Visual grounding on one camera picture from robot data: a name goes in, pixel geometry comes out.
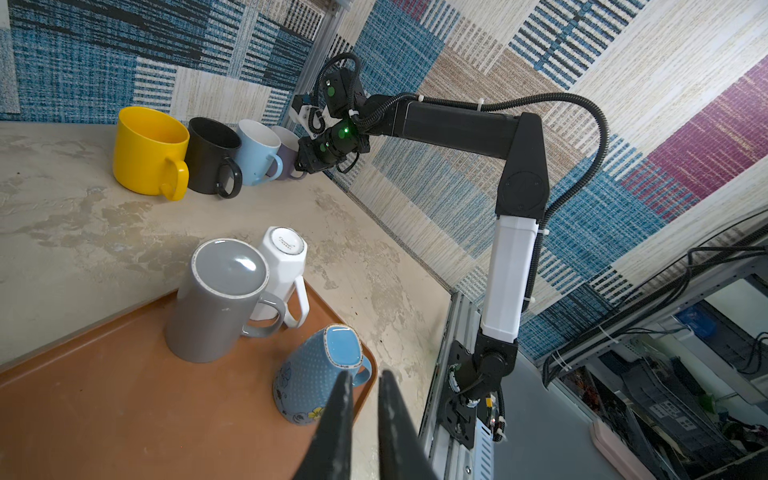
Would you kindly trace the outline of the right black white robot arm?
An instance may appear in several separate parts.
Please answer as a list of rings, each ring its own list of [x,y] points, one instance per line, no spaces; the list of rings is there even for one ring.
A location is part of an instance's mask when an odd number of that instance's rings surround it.
[[[388,136],[497,158],[495,231],[484,311],[472,356],[453,365],[449,397],[474,406],[514,368],[521,317],[530,302],[541,243],[553,208],[541,119],[510,109],[558,100],[539,94],[489,105],[425,97],[365,94],[358,74],[336,69],[291,101],[290,118],[307,130],[297,170],[338,168],[349,154]]]

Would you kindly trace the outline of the teal blue mug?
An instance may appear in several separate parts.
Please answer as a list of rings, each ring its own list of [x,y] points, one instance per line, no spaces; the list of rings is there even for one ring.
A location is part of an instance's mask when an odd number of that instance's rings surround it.
[[[362,386],[372,376],[372,361],[354,329],[329,325],[292,352],[277,371],[273,381],[277,410],[295,425],[319,421],[337,377],[344,372],[352,375],[354,387]]]

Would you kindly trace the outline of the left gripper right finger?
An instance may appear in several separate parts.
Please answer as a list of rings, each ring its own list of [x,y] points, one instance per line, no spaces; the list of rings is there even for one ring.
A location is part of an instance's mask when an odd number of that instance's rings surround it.
[[[380,479],[437,479],[390,370],[379,379],[378,444]]]

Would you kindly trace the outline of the lavender mug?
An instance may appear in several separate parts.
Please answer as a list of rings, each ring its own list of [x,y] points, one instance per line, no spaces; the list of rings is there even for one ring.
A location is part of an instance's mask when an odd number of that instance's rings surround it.
[[[295,163],[299,153],[299,137],[292,131],[281,126],[272,126],[271,130],[281,141],[278,155],[282,159],[283,170],[280,175],[277,175],[277,167],[273,164],[267,171],[267,177],[269,179],[277,180],[302,180],[307,176],[307,173],[304,171],[297,172],[295,169]]]

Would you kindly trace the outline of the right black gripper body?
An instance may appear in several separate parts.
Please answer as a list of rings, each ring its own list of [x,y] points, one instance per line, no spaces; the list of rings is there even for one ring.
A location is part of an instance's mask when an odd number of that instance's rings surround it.
[[[347,155],[347,151],[338,148],[331,140],[304,136],[299,139],[295,169],[308,174],[322,172],[343,162]]]

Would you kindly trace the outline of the yellow mug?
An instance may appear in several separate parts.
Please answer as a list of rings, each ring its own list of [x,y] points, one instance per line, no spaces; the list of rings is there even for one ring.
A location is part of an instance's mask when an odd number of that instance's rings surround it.
[[[187,128],[151,108],[130,106],[118,115],[113,175],[128,190],[170,201],[184,198],[190,178]]]

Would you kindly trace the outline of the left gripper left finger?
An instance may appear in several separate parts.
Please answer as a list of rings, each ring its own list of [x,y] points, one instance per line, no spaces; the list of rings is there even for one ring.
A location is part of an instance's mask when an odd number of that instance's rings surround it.
[[[354,424],[353,380],[342,372],[294,479],[349,479]]]

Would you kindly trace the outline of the light blue mug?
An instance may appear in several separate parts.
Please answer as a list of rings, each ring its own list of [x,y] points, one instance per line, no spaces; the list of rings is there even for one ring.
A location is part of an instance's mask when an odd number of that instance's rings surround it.
[[[235,156],[240,167],[244,186],[256,186],[276,180],[284,169],[278,150],[282,142],[266,125],[251,119],[237,124],[241,147]]]

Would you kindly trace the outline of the black mug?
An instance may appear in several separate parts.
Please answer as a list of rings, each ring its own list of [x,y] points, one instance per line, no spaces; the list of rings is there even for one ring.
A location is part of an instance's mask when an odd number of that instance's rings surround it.
[[[241,168],[234,159],[242,146],[240,137],[226,124],[205,117],[190,119],[188,132],[188,187],[200,194],[236,197],[243,184]]]

